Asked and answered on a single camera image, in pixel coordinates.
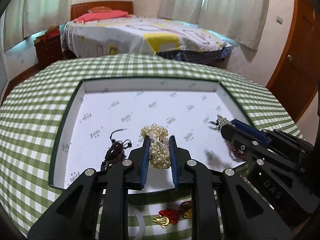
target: pillow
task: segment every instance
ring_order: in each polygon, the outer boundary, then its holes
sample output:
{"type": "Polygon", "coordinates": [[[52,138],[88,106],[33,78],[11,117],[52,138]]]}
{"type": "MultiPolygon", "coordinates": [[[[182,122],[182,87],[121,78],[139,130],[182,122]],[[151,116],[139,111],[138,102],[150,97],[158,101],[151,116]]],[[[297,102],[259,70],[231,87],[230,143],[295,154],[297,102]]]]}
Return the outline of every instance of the pillow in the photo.
{"type": "Polygon", "coordinates": [[[90,21],[100,21],[100,20],[107,20],[107,19],[114,19],[114,18],[121,18],[127,17],[131,18],[132,16],[129,15],[128,12],[120,11],[120,10],[113,10],[110,12],[92,12],[86,13],[73,21],[75,23],[86,23],[90,21]]]}
{"type": "Polygon", "coordinates": [[[97,6],[97,7],[93,7],[90,10],[88,10],[88,13],[92,13],[92,12],[110,12],[110,11],[112,11],[112,9],[110,7],[97,6]]]}

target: metal screw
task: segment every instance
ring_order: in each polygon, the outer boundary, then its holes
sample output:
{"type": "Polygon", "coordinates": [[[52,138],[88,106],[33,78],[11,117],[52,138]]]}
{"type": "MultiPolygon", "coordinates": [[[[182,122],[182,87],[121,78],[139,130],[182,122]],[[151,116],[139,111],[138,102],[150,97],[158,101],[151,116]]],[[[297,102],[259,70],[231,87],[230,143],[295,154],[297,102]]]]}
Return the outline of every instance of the metal screw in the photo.
{"type": "Polygon", "coordinates": [[[224,173],[228,176],[233,176],[235,174],[235,171],[233,169],[226,169],[224,173]]]}
{"type": "Polygon", "coordinates": [[[87,170],[85,170],[84,174],[86,176],[92,176],[94,174],[94,170],[93,169],[87,169],[87,170]]]}
{"type": "Polygon", "coordinates": [[[122,165],[123,166],[130,166],[132,164],[132,160],[129,160],[129,159],[125,159],[123,162],[122,162],[122,165]]]}
{"type": "Polygon", "coordinates": [[[261,160],[261,159],[258,159],[258,160],[257,160],[257,164],[259,164],[260,166],[262,166],[262,165],[264,165],[264,161],[261,160]]]}
{"type": "Polygon", "coordinates": [[[195,160],[188,160],[188,161],[187,161],[187,164],[188,164],[189,166],[196,166],[196,165],[197,165],[197,162],[196,162],[195,160]]]}

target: gold charm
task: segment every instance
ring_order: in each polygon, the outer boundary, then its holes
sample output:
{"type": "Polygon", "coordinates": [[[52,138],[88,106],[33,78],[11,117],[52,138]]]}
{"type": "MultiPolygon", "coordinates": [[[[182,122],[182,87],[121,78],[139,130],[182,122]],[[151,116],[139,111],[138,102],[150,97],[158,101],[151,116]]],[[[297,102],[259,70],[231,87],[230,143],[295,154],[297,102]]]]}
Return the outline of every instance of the gold charm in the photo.
{"type": "Polygon", "coordinates": [[[184,212],[183,217],[184,218],[192,218],[192,209],[189,209],[186,212],[184,212]]]}
{"type": "Polygon", "coordinates": [[[160,225],[163,229],[169,224],[169,218],[159,215],[159,217],[153,217],[152,222],[160,225]]]}

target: wooden nightstand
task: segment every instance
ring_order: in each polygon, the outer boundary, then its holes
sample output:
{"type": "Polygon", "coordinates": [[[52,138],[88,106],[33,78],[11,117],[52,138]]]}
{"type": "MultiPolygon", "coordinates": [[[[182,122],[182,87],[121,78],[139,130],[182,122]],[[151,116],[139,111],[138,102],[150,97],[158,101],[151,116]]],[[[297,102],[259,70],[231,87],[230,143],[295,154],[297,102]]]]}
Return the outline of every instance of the wooden nightstand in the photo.
{"type": "Polygon", "coordinates": [[[38,62],[45,68],[58,60],[63,60],[60,35],[47,38],[35,44],[38,62]]]}

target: green checkered tablecloth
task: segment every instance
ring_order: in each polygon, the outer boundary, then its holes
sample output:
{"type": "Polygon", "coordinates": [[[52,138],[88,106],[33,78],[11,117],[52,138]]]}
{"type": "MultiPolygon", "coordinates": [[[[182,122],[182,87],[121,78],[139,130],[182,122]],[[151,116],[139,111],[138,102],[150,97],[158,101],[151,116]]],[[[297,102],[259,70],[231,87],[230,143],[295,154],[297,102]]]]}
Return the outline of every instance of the green checkered tablecloth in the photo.
{"type": "MultiPolygon", "coordinates": [[[[256,128],[279,129],[302,137],[266,88],[225,70],[138,54],[56,62],[15,87],[0,108],[0,203],[23,234],[61,194],[61,190],[48,186],[48,172],[58,127],[79,81],[133,76],[220,81],[256,128]]],[[[189,192],[138,199],[131,196],[129,202],[145,217],[144,239],[190,238],[189,220],[162,231],[151,222],[159,210],[189,197],[189,192]]],[[[135,217],[129,218],[129,233],[134,235],[136,228],[135,217]]]]}

